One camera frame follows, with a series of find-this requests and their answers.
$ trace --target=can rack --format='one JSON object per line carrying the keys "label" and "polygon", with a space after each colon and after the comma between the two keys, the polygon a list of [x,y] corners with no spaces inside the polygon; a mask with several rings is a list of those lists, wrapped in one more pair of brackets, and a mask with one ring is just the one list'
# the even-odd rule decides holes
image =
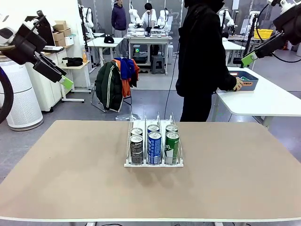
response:
{"label": "can rack", "polygon": [[[148,142],[148,134],[147,134],[147,127],[149,125],[156,124],[160,128],[160,133],[162,135],[162,142],[161,142],[161,157],[159,164],[152,165],[148,164],[148,154],[147,154],[147,142]],[[128,135],[127,135],[127,157],[126,157],[126,163],[124,164],[125,167],[183,167],[183,152],[182,152],[182,144],[181,144],[181,138],[179,139],[179,146],[178,146],[178,155],[176,158],[176,161],[174,164],[173,158],[168,159],[165,155],[165,136],[166,136],[166,126],[167,125],[176,125],[174,121],[174,115],[173,113],[170,114],[170,117],[168,120],[161,120],[160,114],[158,113],[157,119],[155,120],[148,120],[146,117],[146,113],[144,113],[144,120],[135,120],[133,117],[133,114],[131,113],[130,117],[130,124],[128,128]],[[133,128],[141,128],[143,131],[143,163],[140,165],[132,164],[131,161],[131,148],[130,148],[130,138],[131,138],[131,130]]]}

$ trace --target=white shirt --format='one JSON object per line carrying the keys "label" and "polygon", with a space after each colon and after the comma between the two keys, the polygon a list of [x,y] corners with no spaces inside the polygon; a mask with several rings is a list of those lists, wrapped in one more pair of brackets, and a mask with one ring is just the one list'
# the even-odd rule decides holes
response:
{"label": "white shirt", "polygon": [[146,24],[146,26],[149,25],[149,27],[151,27],[151,21],[155,21],[156,24],[157,23],[156,10],[152,9],[150,15],[148,15],[147,12],[145,12],[142,15],[142,21],[143,23]]}

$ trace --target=yellow basket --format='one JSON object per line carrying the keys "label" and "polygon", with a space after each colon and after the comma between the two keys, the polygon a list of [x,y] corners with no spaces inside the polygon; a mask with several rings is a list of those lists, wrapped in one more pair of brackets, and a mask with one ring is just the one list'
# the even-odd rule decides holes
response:
{"label": "yellow basket", "polygon": [[[269,37],[271,37],[273,30],[258,29],[258,33],[262,39],[268,39]],[[259,39],[256,29],[254,30],[254,38]]]}

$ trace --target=brown tabletop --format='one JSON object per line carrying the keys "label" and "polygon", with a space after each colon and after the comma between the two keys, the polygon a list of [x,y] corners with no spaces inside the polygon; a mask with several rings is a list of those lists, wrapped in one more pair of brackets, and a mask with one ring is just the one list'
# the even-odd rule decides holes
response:
{"label": "brown tabletop", "polygon": [[183,168],[125,168],[128,122],[56,121],[0,185],[0,218],[301,217],[301,165],[264,127],[178,126]]}

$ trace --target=gray pants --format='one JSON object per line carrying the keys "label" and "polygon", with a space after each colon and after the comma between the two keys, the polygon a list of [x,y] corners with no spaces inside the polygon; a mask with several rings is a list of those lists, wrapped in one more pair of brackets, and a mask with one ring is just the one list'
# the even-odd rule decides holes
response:
{"label": "gray pants", "polygon": [[[127,31],[118,31],[114,29],[114,37],[115,38],[123,38],[127,34]],[[127,56],[127,39],[124,39],[116,48],[118,57],[126,57]]]}

